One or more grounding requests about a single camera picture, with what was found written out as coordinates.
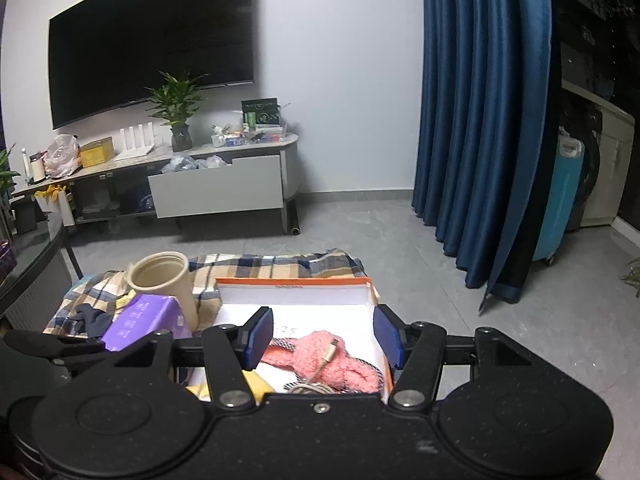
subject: white drawer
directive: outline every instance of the white drawer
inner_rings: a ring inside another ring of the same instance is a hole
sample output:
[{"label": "white drawer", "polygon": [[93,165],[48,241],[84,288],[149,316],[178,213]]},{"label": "white drawer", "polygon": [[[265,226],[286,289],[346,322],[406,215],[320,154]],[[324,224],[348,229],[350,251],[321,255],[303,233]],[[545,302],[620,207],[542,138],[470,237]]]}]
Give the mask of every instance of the white drawer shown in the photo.
[{"label": "white drawer", "polygon": [[235,158],[208,170],[149,177],[158,218],[282,207],[280,156]]}]

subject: flat-screen tv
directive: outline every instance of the flat-screen tv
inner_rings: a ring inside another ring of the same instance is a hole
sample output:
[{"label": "flat-screen tv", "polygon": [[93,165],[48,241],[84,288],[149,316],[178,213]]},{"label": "flat-screen tv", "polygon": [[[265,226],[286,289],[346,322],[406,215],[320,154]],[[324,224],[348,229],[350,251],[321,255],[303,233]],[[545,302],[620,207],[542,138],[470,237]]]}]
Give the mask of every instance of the flat-screen tv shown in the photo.
[{"label": "flat-screen tv", "polygon": [[254,79],[251,0],[84,0],[49,22],[53,127],[142,102],[158,71]]}]

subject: yellow object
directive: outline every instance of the yellow object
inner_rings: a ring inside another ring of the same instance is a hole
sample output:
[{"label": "yellow object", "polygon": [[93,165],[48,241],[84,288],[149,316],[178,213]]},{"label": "yellow object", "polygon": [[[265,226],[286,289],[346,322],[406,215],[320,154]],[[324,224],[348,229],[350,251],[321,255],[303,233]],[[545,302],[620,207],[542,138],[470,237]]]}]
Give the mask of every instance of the yellow object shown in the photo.
[{"label": "yellow object", "polygon": [[[244,380],[249,385],[249,388],[251,388],[252,394],[254,394],[255,402],[260,403],[262,402],[264,394],[272,394],[273,392],[275,392],[271,385],[262,377],[260,377],[260,375],[258,375],[258,372],[256,372],[255,370],[251,370],[250,372],[242,370],[242,374],[244,375]],[[206,383],[187,386],[187,390],[189,390],[200,400],[210,400],[209,387]]]},{"label": "yellow object", "polygon": [[113,320],[116,320],[116,317],[118,317],[120,315],[120,313],[123,311],[123,309],[129,304],[131,303],[131,300],[133,300],[133,298],[136,297],[136,291],[135,290],[130,290],[128,294],[125,294],[124,296],[119,297],[116,300],[116,312],[113,314]]},{"label": "yellow object", "polygon": [[49,184],[49,187],[47,187],[47,189],[45,189],[44,191],[36,191],[34,195],[41,198],[50,197],[51,201],[55,202],[58,199],[58,193],[63,192],[64,190],[66,190],[66,186],[59,186],[58,184],[52,186],[51,184]]},{"label": "yellow object", "polygon": [[111,137],[94,140],[94,142],[80,146],[80,161],[82,162],[83,168],[103,164],[107,160],[111,160],[114,156],[113,139]]}]

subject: green plant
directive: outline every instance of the green plant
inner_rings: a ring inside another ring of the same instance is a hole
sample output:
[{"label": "green plant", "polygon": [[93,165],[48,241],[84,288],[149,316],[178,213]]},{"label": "green plant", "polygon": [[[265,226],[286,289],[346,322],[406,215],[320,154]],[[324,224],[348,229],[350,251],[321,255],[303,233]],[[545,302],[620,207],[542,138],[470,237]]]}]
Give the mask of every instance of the green plant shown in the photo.
[{"label": "green plant", "polygon": [[17,171],[11,171],[9,168],[9,154],[14,146],[10,147],[8,150],[0,151],[0,191],[4,191],[13,186],[13,177],[20,175]]},{"label": "green plant", "polygon": [[148,111],[155,110],[151,116],[166,121],[162,126],[186,124],[187,119],[200,108],[198,101],[202,101],[202,97],[197,93],[195,83],[202,76],[191,79],[185,72],[175,78],[167,72],[160,73],[166,83],[160,88],[147,88],[151,92],[149,102],[154,105]]},{"label": "green plant", "polygon": [[628,265],[631,266],[631,270],[629,270],[626,276],[620,278],[623,282],[631,285],[636,289],[636,298],[640,296],[640,258],[636,258],[632,262],[629,262]]}]

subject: beige cup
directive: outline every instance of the beige cup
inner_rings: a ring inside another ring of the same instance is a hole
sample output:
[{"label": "beige cup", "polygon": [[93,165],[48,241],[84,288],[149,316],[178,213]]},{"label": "beige cup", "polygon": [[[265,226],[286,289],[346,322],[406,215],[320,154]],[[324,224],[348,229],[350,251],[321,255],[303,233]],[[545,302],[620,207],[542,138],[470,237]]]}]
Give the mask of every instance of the beige cup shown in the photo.
[{"label": "beige cup", "polygon": [[129,267],[126,280],[140,294],[175,296],[184,320],[192,332],[198,327],[198,313],[193,300],[189,261],[182,253],[165,251],[142,258]]}]

